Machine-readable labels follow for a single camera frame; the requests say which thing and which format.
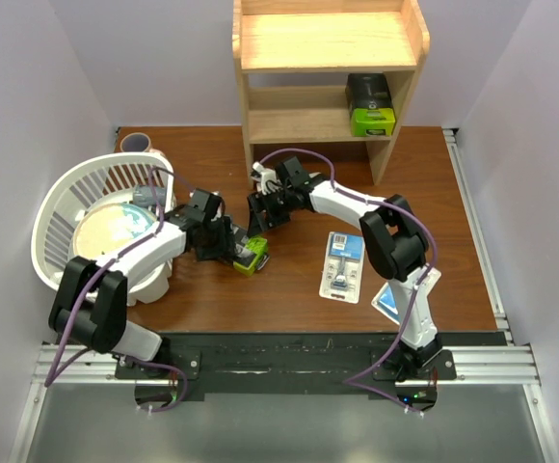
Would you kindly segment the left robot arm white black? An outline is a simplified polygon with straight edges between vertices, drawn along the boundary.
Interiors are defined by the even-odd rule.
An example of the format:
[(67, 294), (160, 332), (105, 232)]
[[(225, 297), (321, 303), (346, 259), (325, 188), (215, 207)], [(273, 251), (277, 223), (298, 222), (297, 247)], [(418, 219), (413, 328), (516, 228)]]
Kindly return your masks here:
[(49, 315), (49, 327), (61, 335), (51, 368), (58, 369), (74, 340), (97, 353), (137, 359), (149, 378), (164, 376), (171, 366), (164, 338), (128, 320), (129, 293), (155, 267), (189, 252), (199, 260), (233, 257), (235, 240), (224, 206), (221, 196), (196, 189), (187, 204), (161, 212), (148, 231), (117, 250), (97, 259), (71, 259)]

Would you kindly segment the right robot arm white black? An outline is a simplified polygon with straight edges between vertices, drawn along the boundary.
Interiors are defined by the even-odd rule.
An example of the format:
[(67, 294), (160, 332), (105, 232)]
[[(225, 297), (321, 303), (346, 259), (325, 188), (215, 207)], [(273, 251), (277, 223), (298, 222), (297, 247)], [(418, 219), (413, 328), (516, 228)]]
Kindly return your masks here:
[(361, 232), (372, 268), (391, 289), (400, 321), (398, 334), (376, 363), (345, 382), (355, 384), (394, 353), (400, 354), (401, 369), (410, 378), (420, 379), (430, 372), (441, 351), (428, 301), (436, 284), (430, 275), (438, 248), (408, 201), (400, 195), (385, 199), (346, 188), (335, 180), (334, 172), (310, 173), (295, 156), (273, 169), (255, 162), (251, 178), (256, 191), (248, 197), (248, 234), (283, 225), (296, 210), (332, 216)]

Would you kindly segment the black green razor box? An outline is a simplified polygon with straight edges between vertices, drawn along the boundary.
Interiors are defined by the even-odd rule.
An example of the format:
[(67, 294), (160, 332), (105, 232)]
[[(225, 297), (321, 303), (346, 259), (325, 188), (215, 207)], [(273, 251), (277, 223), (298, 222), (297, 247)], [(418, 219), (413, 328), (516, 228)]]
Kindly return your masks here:
[(391, 93), (383, 73), (350, 73), (345, 95), (354, 137), (390, 137), (396, 125)]
[(264, 267), (269, 260), (268, 240), (262, 236), (248, 237), (247, 231), (233, 225), (234, 248), (222, 261), (238, 272), (250, 277)]

